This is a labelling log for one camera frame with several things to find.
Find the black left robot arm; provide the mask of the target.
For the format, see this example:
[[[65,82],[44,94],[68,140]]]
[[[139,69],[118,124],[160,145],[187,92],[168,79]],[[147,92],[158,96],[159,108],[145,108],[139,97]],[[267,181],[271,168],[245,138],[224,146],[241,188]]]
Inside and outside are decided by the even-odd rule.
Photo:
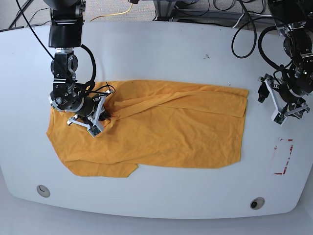
[[[313,2],[311,0],[269,0],[268,7],[275,25],[264,29],[258,39],[261,57],[274,68],[276,74],[260,77],[258,102],[271,96],[275,110],[272,121],[283,125],[288,117],[301,119],[310,111],[303,96],[313,91],[313,43],[309,32],[313,30]],[[283,48],[291,59],[290,65],[278,65],[264,53],[264,36],[278,30],[285,37]]]

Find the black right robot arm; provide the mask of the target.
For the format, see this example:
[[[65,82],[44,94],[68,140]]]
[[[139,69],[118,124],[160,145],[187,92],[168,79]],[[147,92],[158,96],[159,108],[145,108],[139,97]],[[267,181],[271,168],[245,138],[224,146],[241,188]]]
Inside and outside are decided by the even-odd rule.
[[[67,121],[68,125],[83,126],[95,137],[104,127],[102,121],[110,115],[103,104],[107,96],[115,92],[113,86],[105,84],[105,92],[95,89],[96,62],[91,50],[82,44],[84,24],[84,0],[47,0],[50,7],[51,26],[48,46],[56,52],[51,62],[54,76],[53,90],[49,95],[52,108],[58,112],[71,112],[74,115]],[[78,83],[76,70],[78,59],[74,48],[84,49],[91,59],[91,79],[86,83]]]

